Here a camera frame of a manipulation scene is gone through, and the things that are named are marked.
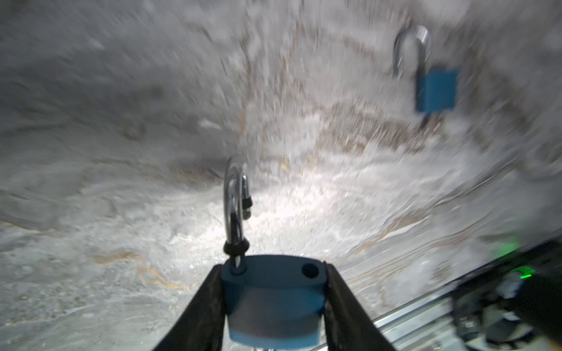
padlock shackle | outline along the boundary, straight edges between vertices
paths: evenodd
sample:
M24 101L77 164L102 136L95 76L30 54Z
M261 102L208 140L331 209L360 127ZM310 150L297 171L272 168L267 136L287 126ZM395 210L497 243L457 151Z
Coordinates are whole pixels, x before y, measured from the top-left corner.
M226 242L231 245L238 245L244 240L242 230L242 183L246 183L244 174L244 162L238 156L233 156L228 160L228 165L224 174L224 225L226 229Z
M404 41L412 35L418 40L418 72L425 72L429 67L429 56L431 55L431 34L424 26L412 26L402 29L394 42L393 52L393 74L400 79L404 66Z

green led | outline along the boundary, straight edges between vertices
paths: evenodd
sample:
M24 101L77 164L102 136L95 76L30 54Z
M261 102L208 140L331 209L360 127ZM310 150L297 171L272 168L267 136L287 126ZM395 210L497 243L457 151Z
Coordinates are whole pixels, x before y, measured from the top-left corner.
M527 266L523 266L523 267L518 267L516 269L514 269L515 272L519 272L521 273L521 279L525 279L525 278L529 278L531 276L533 276L534 273L534 269L532 269L531 267L527 267Z

machinery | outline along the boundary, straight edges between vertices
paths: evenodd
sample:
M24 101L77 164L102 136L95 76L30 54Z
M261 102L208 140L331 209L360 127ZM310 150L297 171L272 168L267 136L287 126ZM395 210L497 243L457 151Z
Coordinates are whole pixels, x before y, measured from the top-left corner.
M317 345L322 316L327 343L314 350L539 350L543 335L562 344L560 242L508 254L371 321L333 265L244 255L242 221L253 204L243 168L233 157L225 173L230 258L213 267L155 351L220 350L225 317L232 340L262 349Z

blue padlock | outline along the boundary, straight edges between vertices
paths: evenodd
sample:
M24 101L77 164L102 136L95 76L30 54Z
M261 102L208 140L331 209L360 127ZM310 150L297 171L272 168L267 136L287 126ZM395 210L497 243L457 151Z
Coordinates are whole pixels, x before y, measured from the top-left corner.
M242 258L246 269L223 265L221 279L230 338L263 349L299 349L320 341L326 271L315 259L261 255Z
M418 40L418 72L416 73L416 110L430 115L455 108L456 83L459 71L441 66L429 67L431 35L424 26L403 29L394 46L394 76L402 76L402 46L408 35Z
M283 255L245 256L242 220L252 200L244 163L231 158L224 181L226 243L230 259L221 281L230 338L263 349L313 347L320 341L327 276L318 260Z

rock wall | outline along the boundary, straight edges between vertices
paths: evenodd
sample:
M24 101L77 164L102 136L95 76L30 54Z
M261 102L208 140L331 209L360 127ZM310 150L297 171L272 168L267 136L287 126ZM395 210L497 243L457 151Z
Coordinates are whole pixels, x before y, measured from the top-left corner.
M234 153L250 253L334 262L373 317L548 239L561 18L556 0L5 2L0 348L150 350L225 259ZM425 130L413 42L392 77L409 23L461 69Z

